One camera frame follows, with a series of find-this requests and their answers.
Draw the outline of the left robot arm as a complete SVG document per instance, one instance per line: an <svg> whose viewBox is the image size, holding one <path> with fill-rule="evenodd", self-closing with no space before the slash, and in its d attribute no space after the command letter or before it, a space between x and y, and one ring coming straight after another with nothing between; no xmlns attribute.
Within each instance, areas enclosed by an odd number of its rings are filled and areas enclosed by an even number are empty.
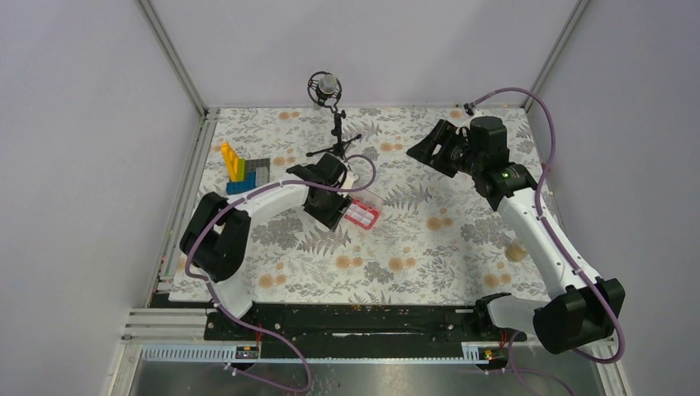
<svg viewBox="0 0 700 396"><path fill-rule="evenodd" d="M194 210L179 247L185 272L204 281L215 307L227 313L225 329L238 339L253 334L253 297L242 270L252 230L288 210L300 209L333 230L352 199L357 176L331 154L317 163L295 165L284 176L251 191L221 196L205 194Z"/></svg>

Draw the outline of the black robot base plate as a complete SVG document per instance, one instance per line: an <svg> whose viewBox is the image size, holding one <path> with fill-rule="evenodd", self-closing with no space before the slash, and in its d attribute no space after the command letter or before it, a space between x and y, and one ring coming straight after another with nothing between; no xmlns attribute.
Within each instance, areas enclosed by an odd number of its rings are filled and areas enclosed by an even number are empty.
<svg viewBox="0 0 700 396"><path fill-rule="evenodd" d="M417 336L437 342L506 342L515 332L497 328L473 305L422 304L272 304L253 303L239 319L220 309L209 312L207 341L269 340L261 329L292 342L304 337Z"/></svg>

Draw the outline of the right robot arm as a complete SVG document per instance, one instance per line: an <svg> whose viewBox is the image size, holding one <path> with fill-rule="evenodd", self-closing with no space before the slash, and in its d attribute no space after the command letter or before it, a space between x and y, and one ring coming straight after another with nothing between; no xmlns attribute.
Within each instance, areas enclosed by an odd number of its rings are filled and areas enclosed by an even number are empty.
<svg viewBox="0 0 700 396"><path fill-rule="evenodd" d="M440 120L407 154L445 176L470 176L477 193L515 232L546 287L547 303L509 293L478 299L473 318L478 336L493 340L505 329L517 330L561 354L617 333L625 290L619 280L603 279L549 220L533 176L509 158L500 118L477 116L463 127Z"/></svg>

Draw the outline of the red pill organizer box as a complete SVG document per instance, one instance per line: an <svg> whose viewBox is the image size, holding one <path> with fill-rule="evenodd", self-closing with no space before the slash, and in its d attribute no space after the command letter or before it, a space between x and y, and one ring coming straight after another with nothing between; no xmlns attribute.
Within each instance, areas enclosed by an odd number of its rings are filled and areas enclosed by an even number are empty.
<svg viewBox="0 0 700 396"><path fill-rule="evenodd" d="M352 202L344 218L364 230L370 230L379 220L384 199L376 193L363 190L349 194Z"/></svg>

